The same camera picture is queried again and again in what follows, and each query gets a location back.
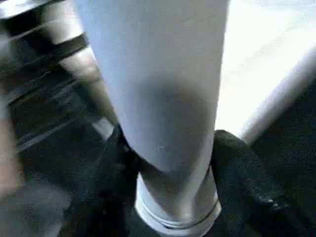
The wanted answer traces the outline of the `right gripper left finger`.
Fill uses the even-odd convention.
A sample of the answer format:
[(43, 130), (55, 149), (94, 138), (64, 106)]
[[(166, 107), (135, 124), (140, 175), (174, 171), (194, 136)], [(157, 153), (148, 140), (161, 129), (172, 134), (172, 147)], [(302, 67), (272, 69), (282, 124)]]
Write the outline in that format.
[(63, 237), (126, 237), (129, 226), (126, 211), (135, 203), (138, 158), (129, 147), (123, 131), (115, 127), (107, 140), (105, 155), (98, 168), (95, 192), (72, 206), (64, 222)]

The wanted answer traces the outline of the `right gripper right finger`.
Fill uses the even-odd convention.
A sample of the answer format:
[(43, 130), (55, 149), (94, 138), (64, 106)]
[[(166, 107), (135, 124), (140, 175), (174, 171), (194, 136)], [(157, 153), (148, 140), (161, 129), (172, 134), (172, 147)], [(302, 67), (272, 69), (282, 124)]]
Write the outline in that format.
[(211, 168), (230, 236), (316, 235), (315, 224), (286, 196), (259, 156), (225, 130), (215, 131)]

